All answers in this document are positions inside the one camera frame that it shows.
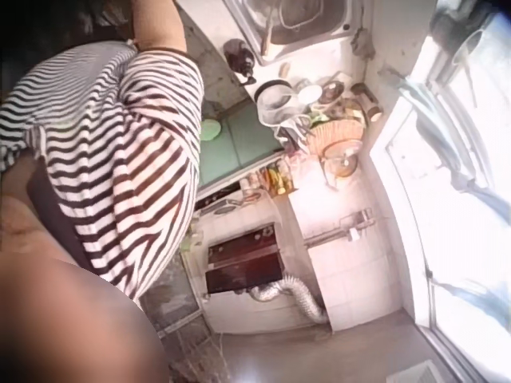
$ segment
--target person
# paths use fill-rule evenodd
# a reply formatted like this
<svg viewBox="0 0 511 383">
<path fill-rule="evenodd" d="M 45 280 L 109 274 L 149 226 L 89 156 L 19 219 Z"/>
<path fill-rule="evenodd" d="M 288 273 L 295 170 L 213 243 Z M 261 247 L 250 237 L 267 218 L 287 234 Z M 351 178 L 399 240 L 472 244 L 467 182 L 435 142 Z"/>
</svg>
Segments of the person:
<svg viewBox="0 0 511 383">
<path fill-rule="evenodd" d="M 74 263 L 137 302 L 192 218 L 204 84 L 173 2 L 132 8 L 137 47 L 78 46 L 16 84 L 0 172 L 4 252 Z"/>
</svg>

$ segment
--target pipe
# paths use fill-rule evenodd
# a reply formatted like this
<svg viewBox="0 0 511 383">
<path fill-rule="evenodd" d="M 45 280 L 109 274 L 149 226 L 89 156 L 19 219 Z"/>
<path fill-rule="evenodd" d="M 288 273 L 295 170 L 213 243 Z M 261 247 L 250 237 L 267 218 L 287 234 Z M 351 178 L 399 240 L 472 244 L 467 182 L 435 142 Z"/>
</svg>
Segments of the pipe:
<svg viewBox="0 0 511 383">
<path fill-rule="evenodd" d="M 300 278 L 290 274 L 284 274 L 277 282 L 272 282 L 265 287 L 252 287 L 248 294 L 257 302 L 270 302 L 281 294 L 291 293 L 296 300 L 296 305 L 314 323 L 328 323 L 327 312 L 315 301 L 308 287 Z"/>
</svg>

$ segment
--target striped shirt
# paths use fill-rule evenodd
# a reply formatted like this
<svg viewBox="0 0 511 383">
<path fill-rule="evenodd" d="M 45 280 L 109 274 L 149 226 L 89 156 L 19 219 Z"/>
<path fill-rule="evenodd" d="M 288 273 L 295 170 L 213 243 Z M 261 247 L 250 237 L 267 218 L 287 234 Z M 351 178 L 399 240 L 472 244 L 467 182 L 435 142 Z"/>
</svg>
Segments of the striped shirt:
<svg viewBox="0 0 511 383">
<path fill-rule="evenodd" d="M 94 272 L 138 299 L 192 218 L 203 95 L 196 64 L 171 49 L 68 50 L 2 105 L 0 172 L 25 148 L 44 158 Z"/>
</svg>

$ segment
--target sink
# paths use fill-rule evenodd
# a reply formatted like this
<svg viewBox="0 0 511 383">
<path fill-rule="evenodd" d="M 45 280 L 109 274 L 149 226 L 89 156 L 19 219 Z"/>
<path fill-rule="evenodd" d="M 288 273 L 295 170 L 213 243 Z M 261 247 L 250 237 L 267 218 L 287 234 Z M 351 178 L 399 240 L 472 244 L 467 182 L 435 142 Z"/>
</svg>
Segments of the sink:
<svg viewBox="0 0 511 383">
<path fill-rule="evenodd" d="M 348 38 L 360 27 L 357 0 L 224 0 L 261 65 L 320 42 Z M 272 13 L 271 56 L 261 56 Z"/>
</svg>

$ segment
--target window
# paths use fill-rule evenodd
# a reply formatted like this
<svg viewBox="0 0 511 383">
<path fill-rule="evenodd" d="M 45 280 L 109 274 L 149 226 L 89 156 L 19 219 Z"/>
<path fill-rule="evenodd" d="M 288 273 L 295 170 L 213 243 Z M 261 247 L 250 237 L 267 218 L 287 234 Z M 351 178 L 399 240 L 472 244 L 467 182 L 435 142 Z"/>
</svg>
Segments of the window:
<svg viewBox="0 0 511 383">
<path fill-rule="evenodd" d="M 446 84 L 431 87 L 458 128 L 475 182 L 507 201 L 510 73 L 511 25 L 498 15 Z M 511 381 L 511 226 L 487 203 L 453 186 L 453 173 L 418 129 L 419 117 L 413 109 L 408 112 L 386 152 L 420 235 L 431 325 L 486 380 Z"/>
</svg>

